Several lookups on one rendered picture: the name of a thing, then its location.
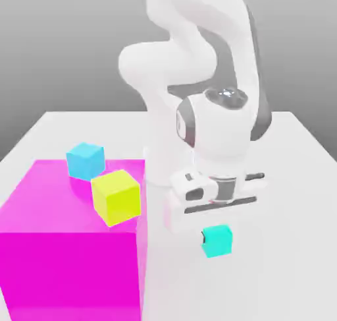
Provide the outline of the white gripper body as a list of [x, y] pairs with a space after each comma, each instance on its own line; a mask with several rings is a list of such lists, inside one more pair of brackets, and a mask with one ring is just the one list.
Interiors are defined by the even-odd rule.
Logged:
[[256, 207], [256, 196], [239, 198], [229, 204], [181, 203], [172, 191], [164, 197], [165, 227], [174, 234], [200, 232], [206, 227], [232, 223]]

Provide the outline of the small turquoise cube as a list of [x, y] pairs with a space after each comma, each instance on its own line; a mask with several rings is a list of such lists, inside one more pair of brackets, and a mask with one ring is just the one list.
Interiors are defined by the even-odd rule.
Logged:
[[232, 252], [233, 234], [227, 225], [206, 227], [202, 231], [202, 249], [207, 258], [223, 256]]

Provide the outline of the small yellow cube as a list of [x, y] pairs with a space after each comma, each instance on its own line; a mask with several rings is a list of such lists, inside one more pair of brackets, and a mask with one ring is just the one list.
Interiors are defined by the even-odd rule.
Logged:
[[142, 214], [140, 184], [125, 170], [91, 180], [93, 207], [108, 227]]

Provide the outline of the small light blue cube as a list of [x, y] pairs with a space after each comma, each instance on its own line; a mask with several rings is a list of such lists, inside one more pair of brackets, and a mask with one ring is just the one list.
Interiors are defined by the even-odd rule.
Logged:
[[102, 146], [80, 143], [66, 153], [68, 174], [76, 179], [91, 181], [105, 170], [105, 152]]

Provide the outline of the large magenta box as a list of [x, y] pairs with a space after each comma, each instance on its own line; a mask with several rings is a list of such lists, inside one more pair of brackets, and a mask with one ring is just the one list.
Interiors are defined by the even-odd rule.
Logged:
[[38, 160], [0, 207], [12, 321], [142, 321], [147, 215], [108, 227], [64, 160]]

